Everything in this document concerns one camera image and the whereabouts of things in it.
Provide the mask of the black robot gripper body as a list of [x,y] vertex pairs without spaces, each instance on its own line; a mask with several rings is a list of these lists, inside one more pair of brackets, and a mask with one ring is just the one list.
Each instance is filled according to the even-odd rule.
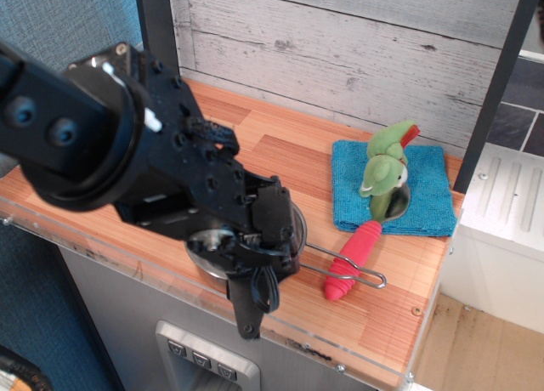
[[121,219],[175,240],[226,282],[237,325],[261,321],[299,270],[302,222],[277,177],[236,160],[234,132],[206,120],[189,86],[146,52],[114,59],[144,116],[139,176],[115,200]]

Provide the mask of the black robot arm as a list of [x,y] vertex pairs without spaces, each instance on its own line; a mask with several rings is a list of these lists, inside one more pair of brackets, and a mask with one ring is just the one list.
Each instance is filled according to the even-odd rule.
[[277,177],[248,172],[234,132],[206,120],[181,76],[119,43],[50,70],[1,47],[1,151],[47,203],[112,205],[129,224],[183,241],[224,274],[238,331],[260,335],[299,270],[304,237]]

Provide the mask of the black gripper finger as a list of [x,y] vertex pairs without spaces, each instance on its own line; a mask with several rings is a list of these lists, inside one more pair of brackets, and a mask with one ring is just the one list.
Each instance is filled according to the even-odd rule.
[[258,340],[261,337],[261,321],[243,321],[238,325],[238,332],[245,340]]

